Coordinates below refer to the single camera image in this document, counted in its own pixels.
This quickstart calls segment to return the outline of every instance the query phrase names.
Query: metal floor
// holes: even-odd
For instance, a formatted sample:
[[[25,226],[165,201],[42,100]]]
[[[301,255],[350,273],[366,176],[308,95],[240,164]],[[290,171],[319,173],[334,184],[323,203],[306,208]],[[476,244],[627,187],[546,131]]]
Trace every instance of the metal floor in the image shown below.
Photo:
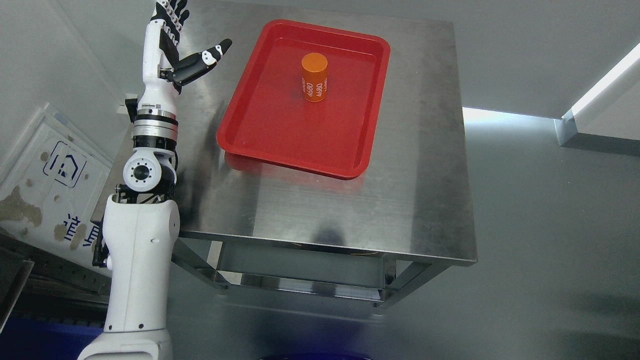
[[[632,359],[640,347],[640,159],[564,149],[554,121],[465,112],[479,262],[383,314],[370,304],[204,286],[173,265],[176,359]],[[208,244],[190,241],[206,256]]]

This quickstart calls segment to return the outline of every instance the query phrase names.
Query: fluorescent light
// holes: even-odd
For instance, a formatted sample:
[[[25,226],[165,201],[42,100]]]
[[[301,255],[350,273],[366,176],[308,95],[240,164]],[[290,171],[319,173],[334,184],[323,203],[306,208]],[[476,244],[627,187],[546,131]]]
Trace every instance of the fluorescent light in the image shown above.
[[[587,91],[572,107],[573,116],[576,116],[582,109],[595,99],[607,86],[619,78],[627,69],[636,61],[640,60],[640,44],[637,44],[616,66],[613,67],[602,79],[600,79],[593,88]]]

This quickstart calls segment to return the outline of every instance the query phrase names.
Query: robotic hand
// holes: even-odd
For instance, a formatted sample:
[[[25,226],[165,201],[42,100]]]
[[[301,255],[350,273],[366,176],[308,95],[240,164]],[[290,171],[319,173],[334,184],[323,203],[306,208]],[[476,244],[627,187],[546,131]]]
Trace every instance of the robotic hand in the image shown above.
[[[133,155],[124,184],[107,200],[102,239],[93,264],[113,271],[104,332],[79,355],[82,360],[172,358],[166,330],[166,296],[173,244],[180,229],[173,201],[178,122],[175,98],[182,86],[209,72],[231,40],[179,60],[177,46],[187,0],[157,0],[143,53],[145,93],[130,113]],[[139,200],[147,194],[145,200]]]

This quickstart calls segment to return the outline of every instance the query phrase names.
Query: stain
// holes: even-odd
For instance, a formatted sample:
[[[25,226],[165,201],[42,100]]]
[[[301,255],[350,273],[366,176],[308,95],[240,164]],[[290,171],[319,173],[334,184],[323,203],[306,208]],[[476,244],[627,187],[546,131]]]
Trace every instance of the stain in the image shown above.
[[[24,202],[20,196],[20,187],[16,185],[9,196],[0,200],[0,221],[20,221],[23,218],[38,227],[42,224],[42,210]]]
[[[76,228],[76,233],[74,234],[74,237],[71,239],[71,244],[69,245],[69,248],[71,250],[76,250],[78,248],[78,245],[80,245],[80,243],[82,242],[85,236],[86,236],[86,224],[78,225],[78,227]]]
[[[65,224],[58,224],[53,228],[53,238],[60,241],[67,235],[67,227]]]

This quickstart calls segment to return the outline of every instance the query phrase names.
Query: metal frame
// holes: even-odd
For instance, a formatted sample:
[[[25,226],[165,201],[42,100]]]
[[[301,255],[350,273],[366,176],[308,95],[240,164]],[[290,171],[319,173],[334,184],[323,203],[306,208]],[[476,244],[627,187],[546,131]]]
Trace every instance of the metal frame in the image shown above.
[[[221,247],[210,252],[210,261],[214,265],[220,262]],[[216,269],[178,239],[173,248],[172,261],[197,279],[217,289],[229,286],[247,286],[266,290],[306,293],[325,297],[365,300],[373,302],[379,309],[390,307],[407,295],[426,284],[449,265],[412,262],[400,274],[396,274],[396,260],[384,258],[384,287],[368,288],[353,284],[313,281],[293,277],[276,277],[258,274],[245,274]]]

